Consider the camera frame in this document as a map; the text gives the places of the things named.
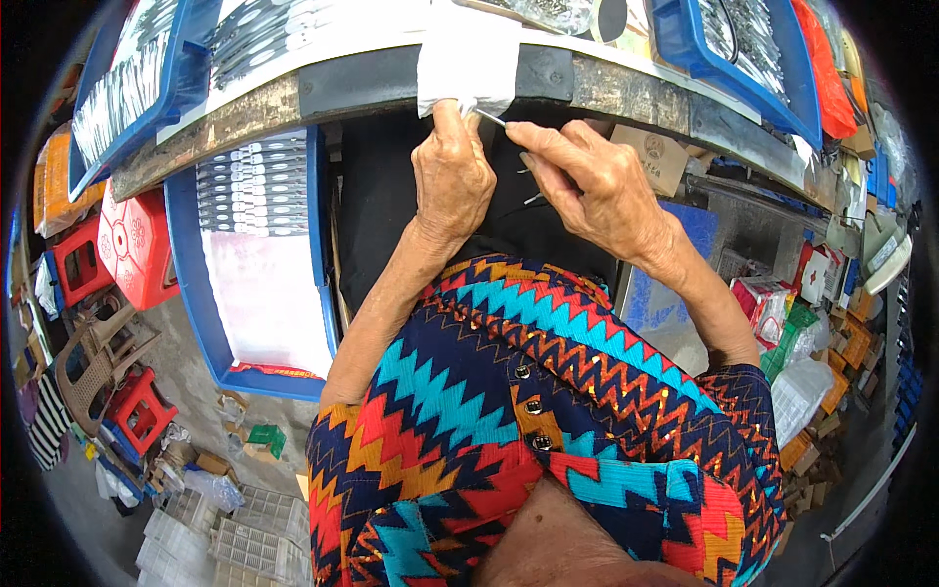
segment woman's right hand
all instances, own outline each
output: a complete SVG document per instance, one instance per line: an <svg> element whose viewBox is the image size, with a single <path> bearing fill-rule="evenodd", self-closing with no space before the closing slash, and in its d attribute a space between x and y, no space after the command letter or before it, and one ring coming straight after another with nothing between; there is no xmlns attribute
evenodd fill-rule
<svg viewBox="0 0 939 587"><path fill-rule="evenodd" d="M521 154L522 161L569 232L662 283L683 278L680 264L673 263L674 242L683 228L658 205L635 149L613 145L583 120L572 120L560 131L508 122L505 131L529 151Z"/></svg>

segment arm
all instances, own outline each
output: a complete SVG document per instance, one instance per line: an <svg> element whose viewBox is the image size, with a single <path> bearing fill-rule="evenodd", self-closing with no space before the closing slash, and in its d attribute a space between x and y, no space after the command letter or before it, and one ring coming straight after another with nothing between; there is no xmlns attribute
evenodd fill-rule
<svg viewBox="0 0 939 587"><path fill-rule="evenodd" d="M360 404L382 355L423 289L479 227L496 189L485 161L478 115L461 119L455 100L434 106L434 130L411 153L417 215L365 297L336 351L320 409Z"/></svg>
<svg viewBox="0 0 939 587"><path fill-rule="evenodd" d="M632 147L613 145L581 120L560 131L510 122L506 133L529 150L522 161L568 231L632 263L682 298L712 367L760 366L740 305L678 219L658 205Z"/></svg>

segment white plastic crate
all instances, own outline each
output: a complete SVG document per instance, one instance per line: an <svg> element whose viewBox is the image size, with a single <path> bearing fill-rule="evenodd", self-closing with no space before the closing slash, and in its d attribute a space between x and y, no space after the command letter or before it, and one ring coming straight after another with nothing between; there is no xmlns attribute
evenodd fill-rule
<svg viewBox="0 0 939 587"><path fill-rule="evenodd" d="M157 543L183 564L200 564L208 555L208 536L192 529L162 510L153 510L144 536Z"/></svg>
<svg viewBox="0 0 939 587"><path fill-rule="evenodd" d="M219 513L218 506L209 504L207 497L192 489L174 492L163 509L194 531L205 535L208 535Z"/></svg>
<svg viewBox="0 0 939 587"><path fill-rule="evenodd" d="M303 547L310 544L310 506L304 500L260 487L239 487L244 505L232 519L252 528L275 533Z"/></svg>
<svg viewBox="0 0 939 587"><path fill-rule="evenodd" d="M205 555L197 563L182 563L152 538L145 538L137 553L142 587L208 587L212 584L212 561Z"/></svg>
<svg viewBox="0 0 939 587"><path fill-rule="evenodd" d="M215 564L215 582L212 587L290 587L274 579L260 577L254 571L225 561Z"/></svg>
<svg viewBox="0 0 939 587"><path fill-rule="evenodd" d="M277 534L223 518L212 550L219 561L288 585L308 585L310 551Z"/></svg>

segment woman's left hand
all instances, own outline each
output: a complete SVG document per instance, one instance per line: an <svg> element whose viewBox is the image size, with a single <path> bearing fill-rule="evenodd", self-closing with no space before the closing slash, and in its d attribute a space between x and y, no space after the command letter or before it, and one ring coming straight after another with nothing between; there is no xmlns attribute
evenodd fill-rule
<svg viewBox="0 0 939 587"><path fill-rule="evenodd" d="M485 160L480 117L461 118L456 100L434 105L434 130L411 152L417 181L414 221L428 244L449 256L483 223L496 189L496 174Z"/></svg>

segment brown plastic chair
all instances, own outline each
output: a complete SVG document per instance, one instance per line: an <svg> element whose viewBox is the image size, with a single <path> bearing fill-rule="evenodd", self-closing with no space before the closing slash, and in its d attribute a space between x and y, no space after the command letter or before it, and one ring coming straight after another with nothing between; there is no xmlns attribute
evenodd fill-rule
<svg viewBox="0 0 939 587"><path fill-rule="evenodd" d="M90 438L96 438L104 419L104 412L111 405L116 384L124 378L128 369L140 357L150 350L160 338L161 332L154 334L145 343L136 347L133 336L125 341L119 348L111 349L111 339L120 329L130 321L134 315L133 306L127 304L107 320L89 319L79 325L75 334L66 343L65 348L59 352L55 359L55 383L71 414L72 420L82 428ZM77 381L72 383L66 373L66 363L72 351L79 344L85 349L88 367ZM91 418L88 409L105 385L111 387L111 394L104 400L104 407L98 418Z"/></svg>

